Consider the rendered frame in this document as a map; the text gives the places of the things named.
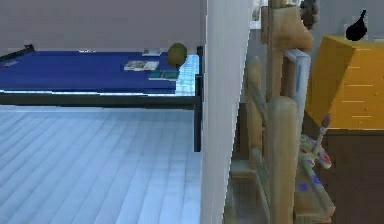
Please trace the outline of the yellow chest of drawers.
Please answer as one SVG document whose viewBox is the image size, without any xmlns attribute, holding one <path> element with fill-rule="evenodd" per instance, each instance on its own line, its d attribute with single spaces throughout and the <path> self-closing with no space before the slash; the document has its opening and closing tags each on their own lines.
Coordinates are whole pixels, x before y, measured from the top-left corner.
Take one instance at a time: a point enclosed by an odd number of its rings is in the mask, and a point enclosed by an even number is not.
<svg viewBox="0 0 384 224">
<path fill-rule="evenodd" d="M 384 130 L 384 43 L 325 36 L 312 64 L 306 112 L 331 129 Z"/>
</svg>

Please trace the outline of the green book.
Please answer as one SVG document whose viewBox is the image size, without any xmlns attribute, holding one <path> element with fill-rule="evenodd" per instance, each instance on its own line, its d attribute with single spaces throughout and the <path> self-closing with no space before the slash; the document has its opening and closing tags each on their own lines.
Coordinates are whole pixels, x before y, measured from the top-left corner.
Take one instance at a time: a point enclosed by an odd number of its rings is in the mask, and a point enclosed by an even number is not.
<svg viewBox="0 0 384 224">
<path fill-rule="evenodd" d="M 177 81 L 180 72 L 178 70 L 155 70 L 148 77 L 149 80 Z"/>
</svg>

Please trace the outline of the olive green ball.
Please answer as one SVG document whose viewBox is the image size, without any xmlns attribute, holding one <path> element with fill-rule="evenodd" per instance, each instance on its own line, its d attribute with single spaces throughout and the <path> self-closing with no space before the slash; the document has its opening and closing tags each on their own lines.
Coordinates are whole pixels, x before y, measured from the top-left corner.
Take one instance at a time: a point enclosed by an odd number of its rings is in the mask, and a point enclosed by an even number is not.
<svg viewBox="0 0 384 224">
<path fill-rule="evenodd" d="M 168 50 L 167 63 L 175 68 L 181 67 L 187 59 L 187 48 L 182 43 L 174 43 Z"/>
</svg>

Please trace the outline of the white framed picture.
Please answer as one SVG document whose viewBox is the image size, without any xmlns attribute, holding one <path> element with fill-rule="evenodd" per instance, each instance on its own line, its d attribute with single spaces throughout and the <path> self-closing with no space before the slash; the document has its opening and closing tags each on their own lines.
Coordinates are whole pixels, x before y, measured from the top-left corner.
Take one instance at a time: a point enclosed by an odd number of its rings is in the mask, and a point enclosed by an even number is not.
<svg viewBox="0 0 384 224">
<path fill-rule="evenodd" d="M 290 91 L 292 99 L 298 109 L 298 130 L 302 130 L 308 79 L 311 67 L 311 57 L 299 49 L 290 49 L 284 52 L 284 56 L 294 64 L 293 89 Z"/>
</svg>

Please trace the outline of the colourful patterned cloth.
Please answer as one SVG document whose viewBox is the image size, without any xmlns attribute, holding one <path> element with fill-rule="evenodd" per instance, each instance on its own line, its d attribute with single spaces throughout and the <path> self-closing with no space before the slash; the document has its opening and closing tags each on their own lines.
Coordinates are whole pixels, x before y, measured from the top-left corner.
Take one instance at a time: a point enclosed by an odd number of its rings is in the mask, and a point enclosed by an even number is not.
<svg viewBox="0 0 384 224">
<path fill-rule="evenodd" d="M 300 136 L 299 158 L 302 159 L 304 164 L 310 169 L 310 177 L 316 187 L 322 187 L 322 183 L 313 171 L 314 166 L 319 164 L 324 169 L 330 169 L 332 166 L 331 159 L 322 146 L 322 141 L 327 133 L 329 123 L 330 114 L 327 114 L 321 122 L 319 134 L 316 139 L 306 134 Z"/>
</svg>

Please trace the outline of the black round vase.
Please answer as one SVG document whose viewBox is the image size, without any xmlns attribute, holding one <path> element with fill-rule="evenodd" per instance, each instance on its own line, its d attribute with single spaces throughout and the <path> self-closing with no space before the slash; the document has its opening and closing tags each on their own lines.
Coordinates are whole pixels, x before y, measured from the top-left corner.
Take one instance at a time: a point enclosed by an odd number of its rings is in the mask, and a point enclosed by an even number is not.
<svg viewBox="0 0 384 224">
<path fill-rule="evenodd" d="M 366 35 L 367 26 L 364 22 L 365 15 L 366 10 L 363 10 L 359 19 L 346 29 L 345 36 L 348 40 L 359 41 Z"/>
</svg>

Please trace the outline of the blue bed with black frame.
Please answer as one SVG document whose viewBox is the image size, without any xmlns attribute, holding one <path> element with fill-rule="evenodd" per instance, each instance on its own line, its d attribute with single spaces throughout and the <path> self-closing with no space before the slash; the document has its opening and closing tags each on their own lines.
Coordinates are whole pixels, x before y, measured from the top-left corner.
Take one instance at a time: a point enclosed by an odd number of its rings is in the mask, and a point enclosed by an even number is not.
<svg viewBox="0 0 384 224">
<path fill-rule="evenodd" d="M 204 50 L 187 56 L 177 81 L 149 80 L 149 71 L 125 71 L 140 52 L 23 50 L 0 57 L 0 105 L 190 109 L 194 150 L 201 150 Z"/>
</svg>

